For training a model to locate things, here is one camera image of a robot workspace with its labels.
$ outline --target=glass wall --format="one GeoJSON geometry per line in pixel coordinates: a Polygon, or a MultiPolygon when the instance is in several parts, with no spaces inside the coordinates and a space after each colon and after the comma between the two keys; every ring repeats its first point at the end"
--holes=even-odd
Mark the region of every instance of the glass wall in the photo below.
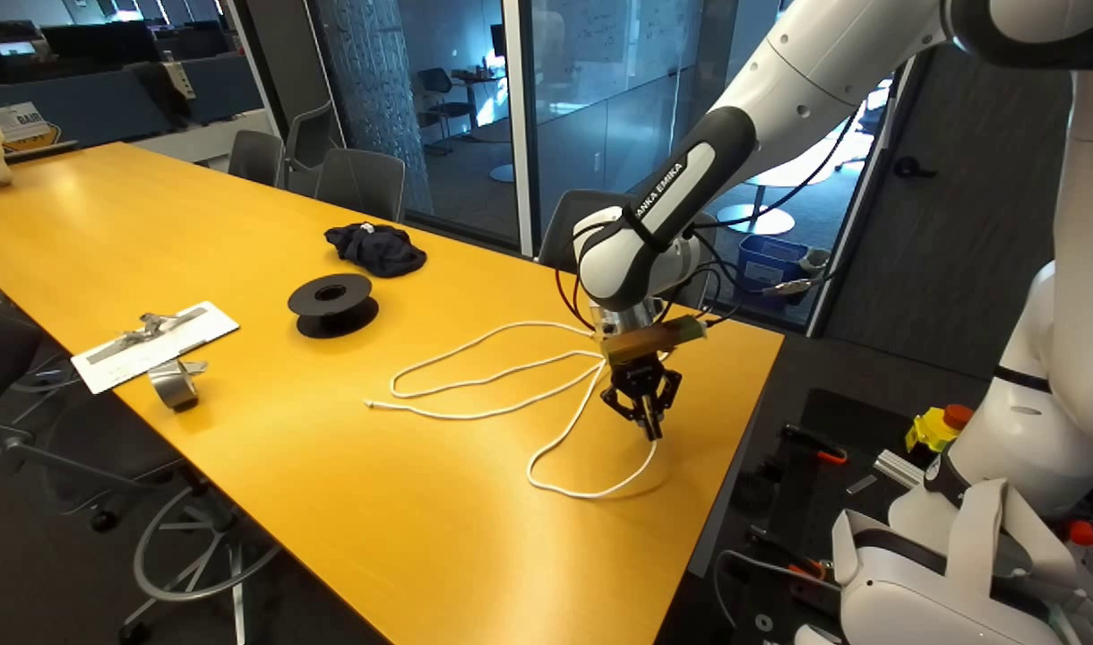
{"type": "Polygon", "coordinates": [[[535,239],[565,190],[628,192],[679,136],[701,0],[530,0],[535,239]]]}
{"type": "Polygon", "coordinates": [[[399,0],[429,199],[414,223],[515,252],[500,0],[399,0]]]}

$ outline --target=black tape roll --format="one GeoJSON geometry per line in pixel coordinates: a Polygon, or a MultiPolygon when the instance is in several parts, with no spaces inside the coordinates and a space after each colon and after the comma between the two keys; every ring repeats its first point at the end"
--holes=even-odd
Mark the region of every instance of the black tape roll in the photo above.
{"type": "Polygon", "coordinates": [[[289,313],[304,338],[339,338],[375,315],[370,281],[353,274],[318,275],[289,295],[289,313]]]}

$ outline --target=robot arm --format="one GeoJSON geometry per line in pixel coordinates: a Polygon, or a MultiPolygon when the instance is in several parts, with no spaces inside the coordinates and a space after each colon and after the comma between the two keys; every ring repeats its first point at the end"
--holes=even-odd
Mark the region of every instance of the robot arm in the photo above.
{"type": "MultiPolygon", "coordinates": [[[[912,486],[916,498],[900,498],[910,509],[905,516],[933,518],[916,509],[937,509],[935,522],[912,528],[894,509],[889,511],[892,538],[945,561],[951,541],[967,549],[970,530],[997,546],[998,528],[978,518],[1003,509],[989,504],[1003,490],[1018,490],[1018,509],[1032,504],[1038,516],[1053,516],[1093,486],[1093,0],[795,0],[671,164],[641,190],[641,199],[578,223],[574,252],[589,296],[615,315],[688,281],[697,252],[683,231],[713,192],[806,149],[883,75],[943,38],[994,65],[1080,70],[1053,214],[1056,275],[1044,274],[1034,281],[989,398],[945,457],[926,474],[926,481],[937,481],[945,465],[957,474],[951,475],[957,486],[912,486]]],[[[900,549],[863,549],[842,530],[832,549],[834,560],[851,561],[834,569],[844,584],[842,612],[850,619],[842,626],[860,645],[892,639],[1056,640],[1044,619],[989,600],[984,569],[978,578],[961,578],[961,565],[933,572],[900,549]]]]}
{"type": "Polygon", "coordinates": [[[589,296],[628,313],[688,281],[683,231],[705,199],[804,154],[945,38],[997,65],[1093,67],[1093,0],[795,0],[641,198],[578,223],[589,296]]]}
{"type": "Polygon", "coordinates": [[[691,275],[688,223],[725,186],[775,170],[842,123],[883,75],[943,43],[937,0],[799,0],[641,190],[578,223],[592,301],[628,313],[691,275]]]}

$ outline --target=white device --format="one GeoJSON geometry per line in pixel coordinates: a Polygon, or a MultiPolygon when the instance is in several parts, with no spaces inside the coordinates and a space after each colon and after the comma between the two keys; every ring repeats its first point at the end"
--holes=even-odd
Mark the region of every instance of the white device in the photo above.
{"type": "Polygon", "coordinates": [[[842,632],[860,645],[1081,640],[1071,555],[1038,516],[1093,486],[1093,0],[795,0],[644,198],[574,227],[574,254],[589,296],[644,326],[641,306],[695,274],[683,231],[713,192],[804,154],[878,80],[937,43],[1076,70],[1053,265],[1034,275],[973,418],[889,528],[834,522],[842,632]],[[1047,616],[997,595],[997,561],[1013,551],[1009,584],[1034,590],[1047,616]]]}

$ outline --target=black cable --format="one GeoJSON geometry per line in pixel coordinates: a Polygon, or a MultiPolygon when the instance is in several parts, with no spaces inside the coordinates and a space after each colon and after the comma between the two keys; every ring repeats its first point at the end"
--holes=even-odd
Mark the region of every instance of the black cable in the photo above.
{"type": "Polygon", "coordinates": [[[701,239],[701,237],[695,237],[697,239],[697,248],[705,248],[708,254],[713,254],[713,265],[727,275],[727,283],[738,290],[738,275],[733,275],[733,269],[738,265],[731,265],[731,260],[725,260],[720,257],[720,252],[708,245],[708,239],[701,239]]]}
{"type": "Polygon", "coordinates": [[[834,156],[834,149],[842,148],[842,139],[851,131],[851,124],[857,124],[857,110],[851,110],[851,118],[844,118],[844,123],[840,124],[840,136],[834,136],[832,149],[818,162],[818,170],[806,172],[786,198],[776,198],[776,199],[769,199],[769,205],[761,205],[755,213],[749,213],[749,214],[743,214],[743,220],[697,223],[697,231],[727,231],[727,227],[751,223],[751,220],[761,220],[761,214],[776,213],[781,205],[789,205],[795,192],[804,192],[804,190],[826,170],[826,162],[834,156]]]}
{"type": "Polygon", "coordinates": [[[570,308],[570,315],[574,315],[583,328],[593,328],[593,326],[580,315],[580,306],[578,306],[578,281],[574,281],[574,296],[565,295],[565,288],[561,288],[561,281],[558,281],[558,269],[550,269],[550,283],[554,283],[558,301],[570,308]]]}

